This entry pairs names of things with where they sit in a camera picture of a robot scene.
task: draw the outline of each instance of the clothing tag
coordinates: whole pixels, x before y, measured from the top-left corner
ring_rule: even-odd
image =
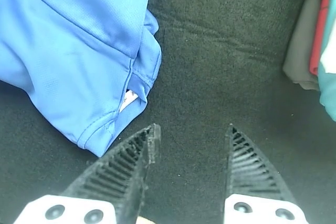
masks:
[[[138,98],[139,96],[134,93],[132,90],[129,90],[126,92],[125,97],[124,97],[124,101],[121,104],[119,113],[121,111],[123,111],[128,105],[130,105],[132,102],[134,102],[136,100],[136,98]]]

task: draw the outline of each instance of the folded shirt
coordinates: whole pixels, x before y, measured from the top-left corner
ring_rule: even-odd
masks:
[[[309,72],[309,61],[320,5],[321,0],[304,0],[282,68],[304,89],[319,89],[317,77]]]
[[[102,156],[158,75],[148,0],[0,0],[0,80],[25,90],[80,148]]]
[[[336,121],[336,0],[330,0],[321,46],[321,59],[318,67],[320,103]]]
[[[330,0],[321,1],[319,17],[318,17],[318,21],[316,24],[314,42],[313,42],[313,46],[311,49],[309,71],[315,76],[317,76],[318,74],[318,65],[320,62],[323,32],[324,32],[324,26],[326,24],[325,20],[328,15],[329,1]]]

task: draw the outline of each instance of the blue fabric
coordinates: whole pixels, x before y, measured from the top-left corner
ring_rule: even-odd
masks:
[[[336,0],[330,0],[327,20],[323,33],[321,54],[327,47],[329,36],[336,19]],[[326,73],[323,65],[319,63],[318,80],[321,91],[320,103],[324,105],[327,113],[336,121],[336,74]]]
[[[158,75],[148,0],[0,0],[0,80],[25,90],[80,148],[102,156]],[[139,97],[122,112],[126,90]]]

